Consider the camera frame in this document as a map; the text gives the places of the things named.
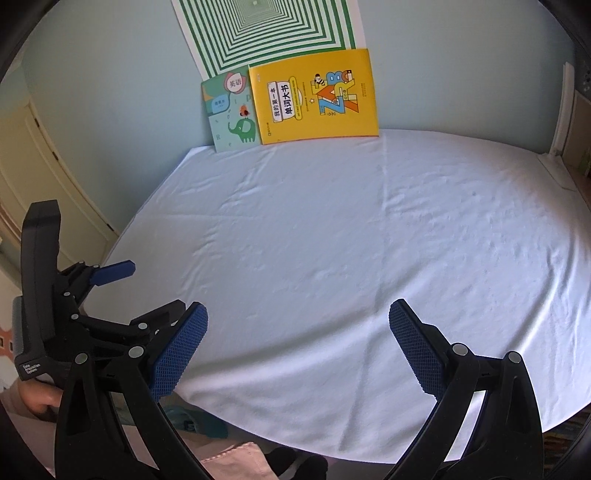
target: book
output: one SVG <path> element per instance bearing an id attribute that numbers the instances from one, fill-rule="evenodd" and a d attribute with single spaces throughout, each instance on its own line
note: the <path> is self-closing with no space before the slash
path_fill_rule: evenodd
<path id="1" fill-rule="evenodd" d="M 201 90 L 217 152 L 261 144 L 248 67 L 210 78 Z"/>
<path id="2" fill-rule="evenodd" d="M 290 140 L 378 135 L 367 49 L 292 57 L 250 67 L 264 145 Z"/>

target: white bed sheet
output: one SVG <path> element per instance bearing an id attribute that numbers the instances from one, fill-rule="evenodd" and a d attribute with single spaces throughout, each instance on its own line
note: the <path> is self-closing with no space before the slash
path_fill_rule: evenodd
<path id="1" fill-rule="evenodd" d="M 109 261 L 127 258 L 136 274 L 94 289 L 89 314 L 202 302 L 178 393 L 285 445 L 399 459 L 434 399 L 388 329 L 398 298 L 477 355 L 521 352 L 544 429 L 591 401 L 591 215 L 529 151 L 389 130 L 196 149 Z"/>

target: hand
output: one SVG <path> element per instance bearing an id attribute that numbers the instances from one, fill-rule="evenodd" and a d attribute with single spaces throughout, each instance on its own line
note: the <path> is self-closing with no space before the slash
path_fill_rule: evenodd
<path id="1" fill-rule="evenodd" d="M 34 415 L 43 415 L 49 407 L 59 408 L 63 391 L 37 380 L 18 380 L 18 393 L 22 402 Z"/>

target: green and white stripes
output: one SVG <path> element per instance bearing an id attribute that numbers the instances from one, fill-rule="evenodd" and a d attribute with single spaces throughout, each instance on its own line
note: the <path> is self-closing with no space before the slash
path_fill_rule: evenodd
<path id="1" fill-rule="evenodd" d="M 172 0 L 204 80 L 244 65 L 365 47 L 356 0 Z"/>

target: blue gripper pad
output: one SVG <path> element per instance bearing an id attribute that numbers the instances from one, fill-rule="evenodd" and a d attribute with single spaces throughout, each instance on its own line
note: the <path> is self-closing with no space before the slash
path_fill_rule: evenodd
<path id="1" fill-rule="evenodd" d="M 198 304 L 152 366 L 150 393 L 156 402 L 170 395 L 207 332 L 207 310 Z"/>
<path id="2" fill-rule="evenodd" d="M 100 287 L 117 280 L 130 277 L 135 273 L 135 264 L 131 260 L 108 265 L 96 270 L 90 277 L 90 285 Z"/>
<path id="3" fill-rule="evenodd" d="M 444 342 L 447 341 L 436 327 L 424 325 L 404 300 L 397 300 L 391 305 L 389 321 L 390 330 L 423 391 L 434 395 L 437 401 L 441 400 L 447 388 L 446 364 L 441 352 L 437 352 L 436 346 L 427 339 L 426 327 L 436 330 Z"/>

